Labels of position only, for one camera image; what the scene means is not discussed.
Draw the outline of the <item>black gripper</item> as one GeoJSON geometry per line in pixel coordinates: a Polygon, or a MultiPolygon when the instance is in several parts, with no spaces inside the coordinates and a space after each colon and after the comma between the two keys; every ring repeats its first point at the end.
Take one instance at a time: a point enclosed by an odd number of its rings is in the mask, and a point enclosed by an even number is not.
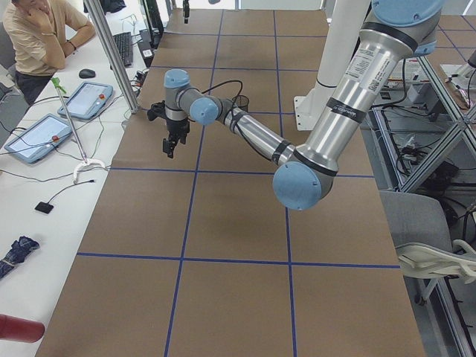
{"type": "Polygon", "coordinates": [[[167,119],[168,138],[162,141],[162,151],[168,158],[174,158],[174,149],[177,143],[185,145],[187,143],[187,135],[190,133],[190,121],[185,118],[183,120],[167,119]]]}
{"type": "Polygon", "coordinates": [[[189,18],[190,18],[190,4],[188,0],[183,0],[182,8],[184,9],[183,10],[184,23],[188,24],[189,18]]]}

